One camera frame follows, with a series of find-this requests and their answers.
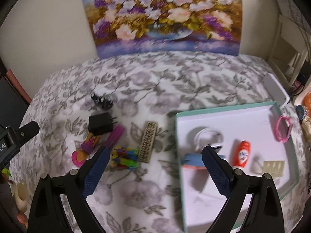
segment pink bracelet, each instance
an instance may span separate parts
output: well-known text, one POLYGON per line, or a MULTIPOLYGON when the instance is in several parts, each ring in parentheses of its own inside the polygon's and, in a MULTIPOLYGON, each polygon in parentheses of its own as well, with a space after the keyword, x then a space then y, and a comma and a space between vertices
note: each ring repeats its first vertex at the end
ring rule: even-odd
POLYGON ((293 124, 290 121, 289 117, 280 116, 279 120, 276 123, 276 127, 275 127, 275 136, 276 136, 277 141, 286 143, 288 141, 288 139, 290 138, 290 132, 292 130, 292 127, 293 127, 293 124), (282 119, 287 121, 287 123, 289 125, 286 137, 281 137, 281 134, 280 134, 280 131, 279 131, 279 125, 280 125, 280 122, 281 122, 282 119))

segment floral painting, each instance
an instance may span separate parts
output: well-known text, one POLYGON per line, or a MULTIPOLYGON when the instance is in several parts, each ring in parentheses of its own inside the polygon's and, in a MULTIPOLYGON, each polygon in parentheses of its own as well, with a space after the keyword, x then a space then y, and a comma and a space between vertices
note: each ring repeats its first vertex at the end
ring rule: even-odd
POLYGON ((242 0, 83 0, 99 57, 159 50, 238 55, 242 0))

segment white tray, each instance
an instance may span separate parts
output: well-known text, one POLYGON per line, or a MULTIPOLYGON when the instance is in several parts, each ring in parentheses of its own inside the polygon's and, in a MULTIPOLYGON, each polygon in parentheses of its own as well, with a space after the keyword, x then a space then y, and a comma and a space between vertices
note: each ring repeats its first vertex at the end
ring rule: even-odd
MULTIPOLYGON (((281 111, 275 102, 186 111, 176 115, 183 221, 186 232, 205 233, 226 201, 226 198, 219 194, 207 171, 181 167, 183 156, 194 152, 194 136, 203 128, 209 127, 223 134, 223 148, 219 154, 225 155, 229 163, 241 141, 251 143, 250 158, 244 168, 248 175, 261 176, 254 174, 251 169, 258 157, 264 161, 286 161, 284 176, 275 180, 281 200, 296 186, 299 174, 293 141, 290 137, 289 141, 283 144, 278 142, 274 135, 274 128, 280 116, 281 111), (202 194, 206 179, 208 193, 202 194)), ((285 121, 281 122, 280 129, 287 129, 285 121)), ((251 196, 246 196, 233 229, 241 226, 251 196)))

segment tablecloth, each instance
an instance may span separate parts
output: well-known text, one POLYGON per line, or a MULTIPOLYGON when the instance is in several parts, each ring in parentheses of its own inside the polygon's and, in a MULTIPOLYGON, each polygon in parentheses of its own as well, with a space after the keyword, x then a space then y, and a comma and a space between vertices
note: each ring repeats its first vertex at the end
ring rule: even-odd
MULTIPOLYGON (((114 101, 111 114, 126 127, 118 145, 137 148, 146 121, 156 121, 158 130, 150 163, 134 171, 108 167, 88 204, 108 233, 182 232, 175 113, 270 101, 261 83, 267 72, 270 67, 258 57, 178 51, 72 66, 52 74, 32 100, 22 125, 35 120, 40 133, 12 160, 11 173, 16 182, 27 185, 32 199, 42 173, 61 176, 76 168, 71 154, 87 135, 88 117, 102 112, 90 94, 105 95, 114 101)), ((293 105, 283 111, 294 125, 300 177, 281 202, 287 232, 302 216, 309 163, 293 105)), ((62 199, 70 225, 80 232, 68 200, 62 199)))

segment beige wall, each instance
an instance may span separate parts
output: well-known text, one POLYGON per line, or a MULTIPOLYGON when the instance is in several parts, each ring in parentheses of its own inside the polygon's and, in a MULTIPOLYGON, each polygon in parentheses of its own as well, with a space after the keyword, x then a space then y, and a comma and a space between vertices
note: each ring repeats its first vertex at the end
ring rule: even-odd
MULTIPOLYGON (((266 59, 277 24, 275 0, 243 0, 243 54, 266 59)), ((81 0, 19 0, 0 28, 0 55, 33 97, 53 72, 96 57, 81 0)))

